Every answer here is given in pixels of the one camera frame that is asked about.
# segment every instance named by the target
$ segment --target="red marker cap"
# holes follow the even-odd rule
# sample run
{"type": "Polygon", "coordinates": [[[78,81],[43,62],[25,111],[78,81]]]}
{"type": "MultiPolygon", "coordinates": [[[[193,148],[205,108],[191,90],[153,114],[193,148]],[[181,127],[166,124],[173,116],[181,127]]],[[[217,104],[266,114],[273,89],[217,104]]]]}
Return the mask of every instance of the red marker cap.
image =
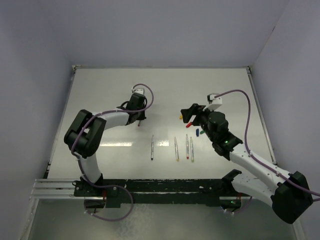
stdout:
{"type": "Polygon", "coordinates": [[[190,127],[191,125],[192,125],[192,121],[189,122],[185,127],[188,128],[188,127],[190,127]]]}

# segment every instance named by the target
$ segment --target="marker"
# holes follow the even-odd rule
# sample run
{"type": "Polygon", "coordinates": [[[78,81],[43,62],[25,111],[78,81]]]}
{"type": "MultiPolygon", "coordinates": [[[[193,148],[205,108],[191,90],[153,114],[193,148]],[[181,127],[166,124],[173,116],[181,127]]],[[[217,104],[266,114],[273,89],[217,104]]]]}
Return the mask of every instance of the marker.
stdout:
{"type": "Polygon", "coordinates": [[[174,137],[174,150],[175,150],[175,159],[177,162],[179,162],[178,143],[177,143],[176,137],[174,137]]]}
{"type": "Polygon", "coordinates": [[[186,153],[186,159],[189,159],[189,139],[188,139],[188,134],[185,135],[185,153],[186,153]]]}
{"type": "Polygon", "coordinates": [[[195,154],[194,154],[194,142],[192,141],[192,137],[190,137],[190,148],[191,148],[191,162],[194,162],[195,154]]]}
{"type": "Polygon", "coordinates": [[[154,146],[155,146],[155,141],[154,141],[154,136],[152,135],[152,139],[151,139],[151,160],[154,159],[154,146]]]}

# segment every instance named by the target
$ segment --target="white tabletop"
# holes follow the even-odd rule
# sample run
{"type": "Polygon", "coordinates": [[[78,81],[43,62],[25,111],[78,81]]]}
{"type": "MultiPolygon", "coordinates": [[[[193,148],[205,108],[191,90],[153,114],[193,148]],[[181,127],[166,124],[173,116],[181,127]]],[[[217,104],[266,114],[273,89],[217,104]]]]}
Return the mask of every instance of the white tabletop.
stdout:
{"type": "MultiPolygon", "coordinates": [[[[216,154],[205,134],[196,137],[197,127],[186,128],[179,119],[181,109],[187,109],[193,103],[206,105],[207,94],[232,89],[246,91],[251,99],[249,147],[271,162],[250,80],[244,68],[77,69],[48,178],[76,179],[81,175],[75,158],[64,144],[64,135],[79,110],[112,110],[129,100],[131,88],[137,83],[150,86],[154,92],[154,103],[146,111],[147,118],[140,127],[135,122],[103,133],[97,159],[105,179],[220,179],[233,169],[248,173],[216,154]],[[194,162],[186,159],[186,134],[193,139],[194,162]],[[155,141],[153,161],[152,135],[155,141]],[[179,162],[176,161],[174,137],[177,138],[179,162]]],[[[151,95],[147,89],[146,96],[150,101],[151,95]]],[[[248,114],[245,96],[241,93],[223,96],[223,105],[218,110],[225,114],[230,131],[243,140],[248,114]]]]}

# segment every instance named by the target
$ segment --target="white wall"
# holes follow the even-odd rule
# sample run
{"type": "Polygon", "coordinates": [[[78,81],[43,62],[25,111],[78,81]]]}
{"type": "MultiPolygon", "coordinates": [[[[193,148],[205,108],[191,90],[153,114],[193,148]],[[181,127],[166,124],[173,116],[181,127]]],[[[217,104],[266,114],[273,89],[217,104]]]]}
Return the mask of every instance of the white wall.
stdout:
{"type": "Polygon", "coordinates": [[[288,0],[39,0],[86,66],[253,64],[288,0]]]}
{"type": "MultiPolygon", "coordinates": [[[[320,1],[291,0],[252,69],[276,160],[319,193],[320,1]]],[[[319,203],[302,219],[308,240],[318,240],[319,203]]]]}
{"type": "Polygon", "coordinates": [[[35,0],[0,3],[0,233],[15,240],[48,163],[71,63],[35,0]]]}

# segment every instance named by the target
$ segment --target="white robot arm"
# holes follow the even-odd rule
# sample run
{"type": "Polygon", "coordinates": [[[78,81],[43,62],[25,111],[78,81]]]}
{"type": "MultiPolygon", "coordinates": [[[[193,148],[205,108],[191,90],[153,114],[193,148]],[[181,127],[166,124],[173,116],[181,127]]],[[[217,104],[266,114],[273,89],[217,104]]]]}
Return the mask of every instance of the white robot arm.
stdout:
{"type": "Polygon", "coordinates": [[[298,171],[292,174],[253,151],[248,152],[248,145],[229,131],[225,114],[216,111],[222,105],[222,98],[213,93],[207,96],[207,100],[207,106],[194,103],[189,109],[182,109],[183,122],[188,123],[195,116],[192,125],[201,126],[217,154],[256,176],[234,170],[227,175],[231,188],[263,201],[282,220],[292,224],[313,203],[305,176],[298,171]]]}
{"type": "Polygon", "coordinates": [[[78,113],[64,136],[64,142],[71,150],[85,123],[93,116],[97,116],[87,127],[88,131],[81,134],[74,149],[79,154],[78,160],[81,162],[82,170],[90,182],[96,183],[103,178],[96,156],[103,132],[117,126],[132,124],[136,120],[144,120],[146,118],[144,111],[134,111],[143,109],[146,105],[145,89],[136,88],[132,90],[129,101],[124,102],[108,114],[91,113],[86,110],[81,110],[78,113]]]}

